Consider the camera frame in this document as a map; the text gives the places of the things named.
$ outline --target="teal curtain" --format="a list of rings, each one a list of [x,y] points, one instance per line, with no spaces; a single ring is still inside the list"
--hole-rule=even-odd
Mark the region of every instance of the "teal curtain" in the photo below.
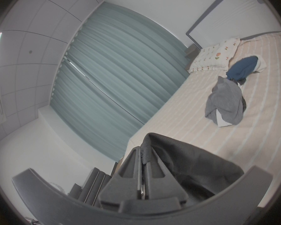
[[[103,3],[71,44],[51,106],[87,143],[118,161],[129,138],[188,77],[185,49],[152,20]]]

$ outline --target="pillow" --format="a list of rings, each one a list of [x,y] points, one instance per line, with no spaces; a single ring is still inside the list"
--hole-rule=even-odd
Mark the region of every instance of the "pillow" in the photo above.
[[[188,72],[203,70],[228,70],[229,60],[233,58],[240,44],[239,38],[225,40],[217,45],[202,48],[191,64]]]

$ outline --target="pile of clothes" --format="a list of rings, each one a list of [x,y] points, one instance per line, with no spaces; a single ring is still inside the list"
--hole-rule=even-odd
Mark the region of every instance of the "pile of clothes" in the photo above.
[[[240,87],[249,74],[262,72],[266,67],[259,55],[236,62],[226,73],[227,78],[218,77],[218,82],[206,102],[205,117],[213,120],[218,127],[237,125],[246,109],[246,101]]]

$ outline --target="striped bedsheet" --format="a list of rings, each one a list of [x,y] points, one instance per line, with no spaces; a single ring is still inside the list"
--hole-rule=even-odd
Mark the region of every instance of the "striped bedsheet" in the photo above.
[[[273,175],[260,206],[265,206],[281,182],[281,33],[241,41],[234,64],[250,54],[259,54],[267,64],[262,73],[253,73],[242,86],[247,103],[237,126],[218,128],[204,117],[207,97],[225,76],[223,70],[190,74],[167,103],[130,138],[125,157],[140,146],[149,132],[193,144],[239,165],[245,172],[257,165]]]

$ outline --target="white headboard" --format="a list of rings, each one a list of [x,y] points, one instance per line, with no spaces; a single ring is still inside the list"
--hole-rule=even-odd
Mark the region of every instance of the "white headboard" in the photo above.
[[[274,31],[281,31],[281,26],[263,0],[223,0],[187,35],[208,47],[229,38]]]

